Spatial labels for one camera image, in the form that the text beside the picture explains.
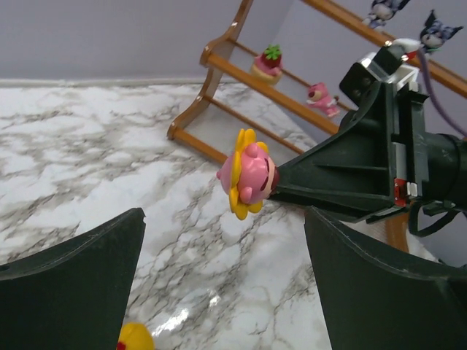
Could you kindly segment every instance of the yellow flower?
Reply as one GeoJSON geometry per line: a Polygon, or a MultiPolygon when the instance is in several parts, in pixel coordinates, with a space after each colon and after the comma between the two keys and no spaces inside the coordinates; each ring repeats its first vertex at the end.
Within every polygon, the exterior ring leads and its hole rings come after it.
{"type": "MultiPolygon", "coordinates": [[[[232,171],[231,171],[231,188],[228,193],[228,201],[231,206],[231,211],[240,220],[245,220],[248,212],[256,214],[261,208],[263,208],[263,201],[259,201],[254,204],[242,203],[239,198],[239,189],[237,187],[240,174],[242,173],[242,153],[250,144],[256,142],[256,133],[253,129],[241,129],[239,135],[236,138],[235,152],[233,153],[232,159],[232,171]]],[[[256,142],[256,144],[268,152],[268,147],[264,142],[256,142]]]]}

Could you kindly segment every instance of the pink bear figurine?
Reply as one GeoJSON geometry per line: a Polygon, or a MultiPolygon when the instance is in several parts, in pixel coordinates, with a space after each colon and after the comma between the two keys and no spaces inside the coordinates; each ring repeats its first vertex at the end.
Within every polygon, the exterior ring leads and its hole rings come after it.
{"type": "MultiPolygon", "coordinates": [[[[217,172],[217,178],[227,194],[231,190],[235,154],[227,158],[217,172]]],[[[243,204],[254,205],[267,199],[279,181],[279,172],[269,154],[258,145],[258,142],[251,143],[241,152],[239,165],[240,174],[236,185],[239,201],[243,204]]]]}
{"type": "Polygon", "coordinates": [[[328,118],[333,118],[340,113],[340,109],[337,107],[337,98],[329,96],[324,82],[319,82],[309,87],[306,104],[312,108],[320,109],[328,118]]]}

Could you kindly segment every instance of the wooden rack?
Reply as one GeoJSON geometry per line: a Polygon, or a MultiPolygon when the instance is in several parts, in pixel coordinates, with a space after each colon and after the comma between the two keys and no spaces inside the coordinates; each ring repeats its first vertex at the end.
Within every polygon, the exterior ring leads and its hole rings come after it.
{"type": "MultiPolygon", "coordinates": [[[[378,46],[382,46],[387,40],[394,39],[387,34],[377,33],[376,31],[366,27],[361,23],[361,18],[355,16],[351,12],[340,7],[338,4],[335,4],[332,1],[303,1],[311,7],[314,7],[318,11],[327,15],[328,17],[332,18],[333,20],[341,23],[349,30],[354,31],[355,33],[378,46]]],[[[167,136],[170,139],[177,140],[183,144],[189,145],[190,147],[196,149],[197,151],[218,163],[223,163],[227,158],[227,155],[215,149],[214,147],[209,146],[207,143],[191,135],[186,130],[189,124],[191,124],[196,118],[202,117],[204,114],[206,114],[208,108],[216,108],[219,112],[229,114],[233,118],[236,118],[242,123],[249,125],[259,133],[262,133],[264,136],[275,140],[279,144],[287,147],[288,149],[291,149],[297,154],[303,152],[301,149],[294,146],[290,142],[285,141],[263,126],[250,120],[244,115],[241,115],[229,106],[226,106],[222,102],[215,99],[215,92],[220,84],[220,79],[224,74],[227,74],[239,82],[242,82],[246,86],[271,99],[274,103],[286,108],[287,110],[298,115],[303,120],[306,120],[308,123],[315,125],[330,135],[335,134],[338,130],[338,126],[332,123],[327,117],[324,117],[307,108],[303,103],[297,102],[290,96],[282,93],[280,90],[278,90],[277,87],[272,87],[254,78],[248,72],[249,66],[236,66],[230,61],[234,51],[236,54],[249,56],[250,64],[252,63],[253,58],[257,55],[256,52],[253,52],[248,47],[245,47],[237,41],[245,20],[247,19],[247,15],[250,11],[252,3],[253,0],[242,0],[240,8],[228,30],[222,36],[212,40],[204,48],[200,60],[200,64],[208,68],[204,85],[198,96],[195,98],[195,101],[173,121],[167,133],[167,136]]],[[[455,91],[456,93],[459,93],[464,97],[467,96],[467,86],[464,78],[459,77],[443,66],[434,63],[433,61],[431,61],[430,69],[434,79],[449,89],[455,91]]],[[[301,85],[305,90],[310,86],[308,82],[303,81],[294,74],[291,74],[289,71],[284,70],[282,73],[283,76],[281,80],[288,79],[290,80],[290,84],[301,85]]],[[[339,106],[343,110],[348,110],[348,108],[343,104],[339,104],[339,106]]],[[[406,242],[406,222],[407,217],[404,215],[387,220],[386,235],[387,242],[391,246],[408,252],[408,246],[406,242]]]]}

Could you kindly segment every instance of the kirby figure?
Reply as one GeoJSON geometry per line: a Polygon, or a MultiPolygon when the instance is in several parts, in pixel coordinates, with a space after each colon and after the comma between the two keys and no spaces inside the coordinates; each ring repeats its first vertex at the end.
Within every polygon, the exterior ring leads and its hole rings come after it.
{"type": "Polygon", "coordinates": [[[277,167],[266,144],[256,141],[253,129],[241,129],[235,151],[217,172],[228,195],[231,211],[244,220],[248,212],[258,213],[263,200],[273,193],[279,181],[277,167]]]}
{"type": "Polygon", "coordinates": [[[306,104],[312,108],[320,109],[328,118],[333,118],[340,113],[340,109],[337,107],[337,98],[329,96],[324,82],[319,82],[309,87],[306,104]]]}

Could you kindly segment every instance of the figurine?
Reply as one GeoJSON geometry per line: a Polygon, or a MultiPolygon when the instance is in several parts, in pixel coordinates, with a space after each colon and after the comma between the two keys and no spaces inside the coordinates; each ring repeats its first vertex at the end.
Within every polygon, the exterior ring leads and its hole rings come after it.
{"type": "Polygon", "coordinates": [[[120,331],[117,350],[155,350],[151,333],[141,323],[127,323],[120,331]]]}
{"type": "Polygon", "coordinates": [[[374,29],[382,31],[386,22],[401,11],[410,0],[374,0],[371,3],[371,11],[368,17],[363,20],[363,24],[374,29]]]}
{"type": "Polygon", "coordinates": [[[253,76],[276,85],[282,76],[282,52],[279,45],[269,45],[260,56],[256,56],[250,72],[253,76]]]}
{"type": "Polygon", "coordinates": [[[235,151],[216,174],[228,199],[232,213],[244,220],[248,212],[256,214],[263,200],[274,191],[279,172],[269,157],[264,142],[256,141],[253,129],[241,129],[235,151]]]}
{"type": "Polygon", "coordinates": [[[329,96],[328,89],[324,82],[319,82],[312,85],[308,89],[308,100],[306,104],[312,108],[318,108],[324,112],[328,118],[333,118],[340,113],[337,107],[338,97],[334,98],[329,96]]]}
{"type": "Polygon", "coordinates": [[[464,27],[449,27],[442,23],[435,16],[435,10],[432,9],[428,19],[425,21],[425,27],[420,32],[420,41],[422,50],[426,55],[431,55],[439,50],[445,42],[450,40],[457,32],[464,27]]]}

